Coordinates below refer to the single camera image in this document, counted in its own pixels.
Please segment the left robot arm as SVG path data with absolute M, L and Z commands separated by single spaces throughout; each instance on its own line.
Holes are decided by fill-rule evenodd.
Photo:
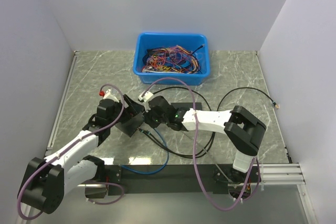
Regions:
M 106 183 L 108 176 L 102 159 L 89 155 L 116 126 L 128 136 L 143 123 L 144 106 L 126 94 L 121 100 L 112 95 L 100 100 L 96 112 L 78 135 L 64 147 L 27 165 L 18 193 L 18 203 L 46 214 L 53 213 L 64 196 L 84 182 Z

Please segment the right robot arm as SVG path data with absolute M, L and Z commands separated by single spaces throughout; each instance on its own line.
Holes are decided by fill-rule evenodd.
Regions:
M 231 168 L 234 180 L 242 182 L 249 176 L 252 159 L 257 156 L 266 125 L 240 105 L 226 111 L 202 111 L 175 108 L 163 96 L 139 96 L 145 105 L 145 123 L 152 128 L 165 124 L 174 131 L 209 131 L 226 134 L 237 151 Z

